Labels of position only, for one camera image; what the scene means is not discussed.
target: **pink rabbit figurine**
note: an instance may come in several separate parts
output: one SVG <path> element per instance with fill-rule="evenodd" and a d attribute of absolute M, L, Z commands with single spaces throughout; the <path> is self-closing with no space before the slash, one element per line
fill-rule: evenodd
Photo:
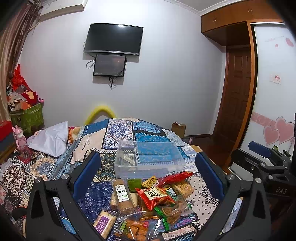
<path fill-rule="evenodd" d="M 27 139 L 22 132 L 22 128 L 16 125 L 15 128 L 12 127 L 12 131 L 16 139 L 17 149 L 23 152 L 26 149 Z"/>

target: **clear plastic container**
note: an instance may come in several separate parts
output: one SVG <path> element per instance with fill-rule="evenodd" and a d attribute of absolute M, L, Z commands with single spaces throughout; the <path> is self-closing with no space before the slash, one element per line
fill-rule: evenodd
<path fill-rule="evenodd" d="M 114 162 L 116 178 L 163 177 L 183 171 L 184 166 L 175 142 L 119 141 Z"/>

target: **wall-mounted monitor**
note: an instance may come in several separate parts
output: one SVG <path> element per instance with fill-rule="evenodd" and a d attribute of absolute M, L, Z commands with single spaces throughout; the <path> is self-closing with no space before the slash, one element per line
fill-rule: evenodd
<path fill-rule="evenodd" d="M 122 24 L 92 23 L 84 52 L 139 55 L 143 28 Z"/>
<path fill-rule="evenodd" d="M 123 77 L 125 65 L 125 55 L 97 54 L 94 76 Z"/>

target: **white plastic bag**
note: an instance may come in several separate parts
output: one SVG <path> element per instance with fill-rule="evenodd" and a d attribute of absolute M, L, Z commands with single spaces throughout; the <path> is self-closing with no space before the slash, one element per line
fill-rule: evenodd
<path fill-rule="evenodd" d="M 65 121 L 40 131 L 28 147 L 57 157 L 66 151 L 67 140 L 68 122 Z"/>

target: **silver bolt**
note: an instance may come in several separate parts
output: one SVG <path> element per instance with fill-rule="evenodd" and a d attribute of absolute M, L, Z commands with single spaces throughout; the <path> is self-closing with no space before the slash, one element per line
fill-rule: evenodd
<path fill-rule="evenodd" d="M 235 176 L 233 174 L 228 174 L 226 178 L 231 181 L 235 178 Z"/>
<path fill-rule="evenodd" d="M 256 177 L 256 178 L 255 178 L 255 182 L 257 182 L 257 183 L 261 183 L 262 180 L 261 180 L 260 178 Z"/>
<path fill-rule="evenodd" d="M 35 179 L 35 183 L 39 183 L 39 182 L 41 182 L 41 180 L 42 180 L 41 177 L 37 177 L 37 178 Z"/>
<path fill-rule="evenodd" d="M 62 175 L 62 179 L 63 180 L 67 180 L 68 178 L 69 178 L 69 174 L 68 173 Z"/>

